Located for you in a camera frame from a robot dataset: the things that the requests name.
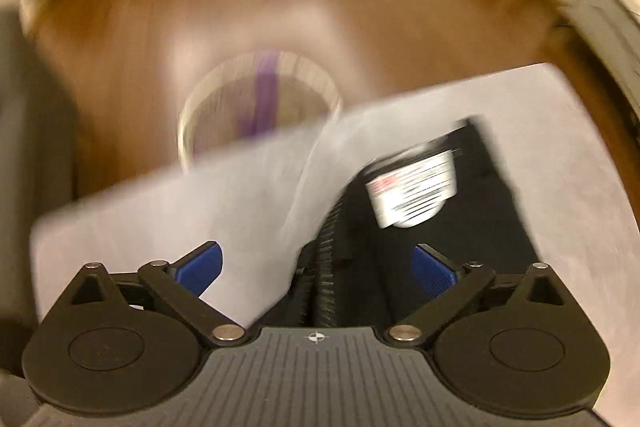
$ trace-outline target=sticker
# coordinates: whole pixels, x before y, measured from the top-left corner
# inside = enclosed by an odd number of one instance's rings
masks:
[[[445,151],[380,174],[367,183],[367,192],[381,229],[418,225],[435,216],[456,193],[453,153]]]

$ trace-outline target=black fabric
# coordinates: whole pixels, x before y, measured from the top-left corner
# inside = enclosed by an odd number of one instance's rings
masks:
[[[412,252],[426,243],[458,264],[482,261],[497,273],[522,273],[538,261],[513,203],[492,162],[478,127],[471,121],[439,143],[454,152],[457,193],[431,219],[408,229],[380,229],[361,171],[347,186],[334,232],[334,291],[340,327],[387,328],[428,301],[412,273]],[[298,273],[313,277],[310,243]],[[312,285],[298,275],[289,294],[258,323],[313,326],[313,313],[289,322],[292,307],[312,306]]]

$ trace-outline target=gray chair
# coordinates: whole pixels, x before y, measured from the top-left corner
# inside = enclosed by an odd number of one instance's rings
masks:
[[[20,374],[37,327],[30,230],[74,195],[76,112],[15,10],[0,10],[0,369]]]

